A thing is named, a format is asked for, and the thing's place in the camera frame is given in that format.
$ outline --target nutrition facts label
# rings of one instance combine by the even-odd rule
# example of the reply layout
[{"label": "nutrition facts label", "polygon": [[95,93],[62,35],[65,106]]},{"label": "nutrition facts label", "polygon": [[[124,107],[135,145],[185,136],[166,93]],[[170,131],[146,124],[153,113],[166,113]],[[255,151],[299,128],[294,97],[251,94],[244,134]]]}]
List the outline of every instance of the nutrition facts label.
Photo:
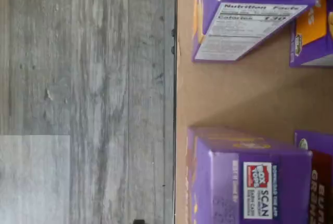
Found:
[{"label": "nutrition facts label", "polygon": [[237,60],[306,7],[221,3],[196,59]]}]

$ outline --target cereal box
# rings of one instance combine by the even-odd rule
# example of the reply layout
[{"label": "cereal box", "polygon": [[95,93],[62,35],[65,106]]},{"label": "cereal box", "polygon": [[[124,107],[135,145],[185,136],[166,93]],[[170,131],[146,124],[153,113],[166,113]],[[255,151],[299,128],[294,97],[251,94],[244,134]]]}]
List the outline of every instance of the cereal box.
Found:
[{"label": "cereal box", "polygon": [[295,132],[296,145],[312,151],[309,223],[332,223],[333,135],[311,131]]},{"label": "cereal box", "polygon": [[317,0],[194,0],[193,61],[235,61]]},{"label": "cereal box", "polygon": [[311,152],[229,128],[190,128],[187,223],[307,222]]},{"label": "cereal box", "polygon": [[333,0],[318,0],[291,27],[290,66],[333,65]]}]

